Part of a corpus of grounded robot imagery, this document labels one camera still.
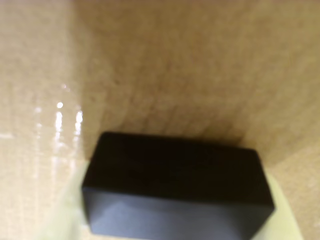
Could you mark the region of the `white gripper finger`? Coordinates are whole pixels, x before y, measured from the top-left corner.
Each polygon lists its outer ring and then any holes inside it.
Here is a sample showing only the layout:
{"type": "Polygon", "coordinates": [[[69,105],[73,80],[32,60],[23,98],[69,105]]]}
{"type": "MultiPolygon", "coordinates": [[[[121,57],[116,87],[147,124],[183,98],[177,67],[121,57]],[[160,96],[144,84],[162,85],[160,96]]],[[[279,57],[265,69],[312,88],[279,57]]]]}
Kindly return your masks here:
{"type": "Polygon", "coordinates": [[[277,180],[266,173],[275,211],[263,227],[253,237],[254,240],[303,240],[304,237],[298,226],[294,213],[277,180]]]}
{"type": "Polygon", "coordinates": [[[80,240],[81,231],[88,228],[81,185],[89,162],[82,163],[72,173],[57,198],[48,218],[35,234],[35,240],[80,240]]]}

